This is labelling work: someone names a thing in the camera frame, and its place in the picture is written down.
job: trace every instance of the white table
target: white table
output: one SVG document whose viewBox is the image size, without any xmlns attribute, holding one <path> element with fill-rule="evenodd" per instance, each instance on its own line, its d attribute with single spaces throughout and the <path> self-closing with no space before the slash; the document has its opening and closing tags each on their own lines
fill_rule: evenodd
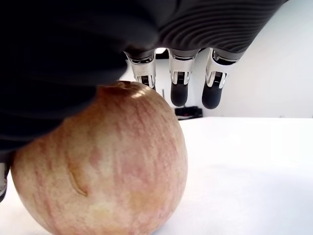
<svg viewBox="0 0 313 235">
<path fill-rule="evenodd" d="M 181 126 L 186 191 L 154 235 L 313 234 L 313 119 L 208 117 Z M 0 234 L 48 234 L 20 203 L 11 178 Z"/>
</svg>

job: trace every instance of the black fingertip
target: black fingertip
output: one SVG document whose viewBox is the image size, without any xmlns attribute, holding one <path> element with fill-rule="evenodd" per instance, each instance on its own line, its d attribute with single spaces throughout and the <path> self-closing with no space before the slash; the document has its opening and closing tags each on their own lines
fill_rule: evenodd
<svg viewBox="0 0 313 235">
<path fill-rule="evenodd" d="M 171 86 L 171 101 L 175 106 L 183 106 L 188 98 L 188 84 L 173 84 Z"/>
<path fill-rule="evenodd" d="M 220 103 L 221 95 L 222 89 L 219 88 L 218 84 L 213 84 L 212 87 L 208 87 L 205 82 L 202 93 L 202 104 L 207 109 L 215 109 Z"/>
</svg>

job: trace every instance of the apple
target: apple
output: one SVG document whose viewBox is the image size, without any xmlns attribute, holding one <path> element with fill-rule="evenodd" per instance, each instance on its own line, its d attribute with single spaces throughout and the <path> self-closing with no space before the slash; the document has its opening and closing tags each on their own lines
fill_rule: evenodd
<svg viewBox="0 0 313 235">
<path fill-rule="evenodd" d="M 149 235 L 181 200 L 187 151 L 166 101 L 141 83 L 118 82 L 18 151 L 12 177 L 54 235 Z"/>
</svg>

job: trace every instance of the black object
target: black object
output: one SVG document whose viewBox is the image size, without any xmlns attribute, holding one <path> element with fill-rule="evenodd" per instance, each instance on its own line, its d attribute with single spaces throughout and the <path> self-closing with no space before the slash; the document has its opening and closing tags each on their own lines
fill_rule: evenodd
<svg viewBox="0 0 313 235">
<path fill-rule="evenodd" d="M 198 106 L 176 108 L 175 115 L 178 120 L 194 119 L 203 117 L 202 109 Z"/>
<path fill-rule="evenodd" d="M 215 109 L 221 100 L 222 89 L 219 88 L 219 83 L 214 83 L 212 87 L 208 87 L 204 82 L 202 93 L 202 104 L 207 109 Z"/>
<path fill-rule="evenodd" d="M 171 86 L 171 101 L 175 106 L 183 106 L 188 98 L 188 84 L 173 84 Z"/>
</svg>

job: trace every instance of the red-yellow apple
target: red-yellow apple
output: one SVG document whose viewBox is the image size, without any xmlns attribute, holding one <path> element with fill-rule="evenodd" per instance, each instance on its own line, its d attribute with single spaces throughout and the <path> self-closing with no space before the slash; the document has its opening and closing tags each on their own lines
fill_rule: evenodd
<svg viewBox="0 0 313 235">
<path fill-rule="evenodd" d="M 27 210 L 54 235 L 149 235 L 179 204 L 187 152 L 165 100 L 118 82 L 18 151 L 12 176 Z"/>
</svg>

